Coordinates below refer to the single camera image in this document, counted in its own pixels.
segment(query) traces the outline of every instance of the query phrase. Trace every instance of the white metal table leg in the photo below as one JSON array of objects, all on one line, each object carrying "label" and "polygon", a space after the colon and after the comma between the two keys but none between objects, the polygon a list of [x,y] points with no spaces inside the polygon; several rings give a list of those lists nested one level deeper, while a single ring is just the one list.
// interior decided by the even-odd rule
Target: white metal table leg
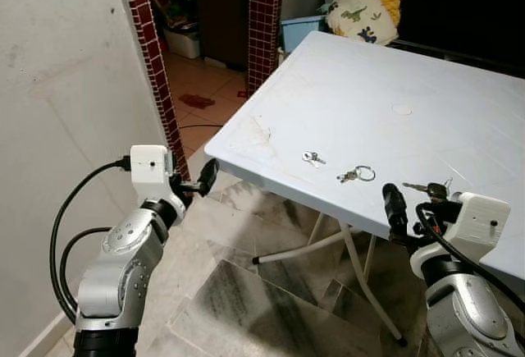
[{"label": "white metal table leg", "polygon": [[314,250],[324,248],[325,246],[336,243],[338,240],[343,240],[343,234],[339,231],[332,236],[328,236],[323,240],[319,240],[311,245],[303,246],[302,248],[287,250],[286,252],[268,254],[266,256],[254,257],[252,262],[254,264],[269,263],[271,261],[277,261],[282,259],[289,259],[291,257],[300,256],[301,254],[306,254],[313,252]]},{"label": "white metal table leg", "polygon": [[355,276],[358,279],[359,285],[361,286],[363,293],[368,298],[368,301],[370,301],[370,304],[376,310],[377,314],[379,315],[383,323],[386,325],[388,330],[392,333],[394,338],[398,341],[398,343],[401,346],[406,346],[407,341],[403,338],[403,336],[401,335],[401,332],[399,332],[395,324],[392,322],[392,320],[390,319],[388,314],[385,312],[383,307],[376,300],[375,295],[372,293],[372,291],[368,287],[367,281],[365,280],[364,275],[363,275],[363,269],[361,268],[361,263],[359,262],[358,251],[355,249],[354,238],[352,237],[352,233],[350,232],[348,224],[344,224],[343,222],[339,221],[339,225],[341,228],[341,233],[343,234],[343,238],[346,243],[346,248],[348,249],[348,253],[350,255],[350,260],[352,261],[352,264],[354,265]]},{"label": "white metal table leg", "polygon": [[364,262],[363,276],[364,280],[368,282],[368,274],[372,266],[372,259],[374,257],[374,248],[376,247],[376,236],[370,237],[370,245],[368,245],[367,261]]},{"label": "white metal table leg", "polygon": [[319,231],[321,230],[321,223],[324,218],[325,218],[325,214],[319,213],[319,216],[317,217],[315,226],[313,226],[312,233],[310,234],[310,238],[308,238],[308,243],[306,244],[306,246],[310,246],[317,239],[317,235],[319,234]]}]

